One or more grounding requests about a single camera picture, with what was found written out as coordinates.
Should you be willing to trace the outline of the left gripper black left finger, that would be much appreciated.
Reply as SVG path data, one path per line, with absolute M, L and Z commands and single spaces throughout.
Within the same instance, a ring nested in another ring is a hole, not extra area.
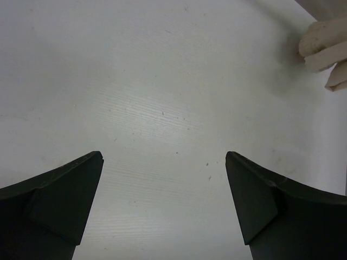
M 1 189 L 1 259 L 72 259 L 104 159 L 93 151 Z

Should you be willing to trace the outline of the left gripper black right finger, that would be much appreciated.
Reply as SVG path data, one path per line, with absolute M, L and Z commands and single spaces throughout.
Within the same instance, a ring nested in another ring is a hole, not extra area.
M 253 259 L 346 259 L 346 196 L 309 187 L 236 153 L 226 171 Z

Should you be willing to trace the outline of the beige trousers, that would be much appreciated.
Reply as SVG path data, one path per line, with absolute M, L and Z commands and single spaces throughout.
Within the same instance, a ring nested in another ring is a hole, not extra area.
M 346 89 L 346 16 L 312 23 L 298 51 L 312 72 L 333 68 L 325 85 L 327 90 Z

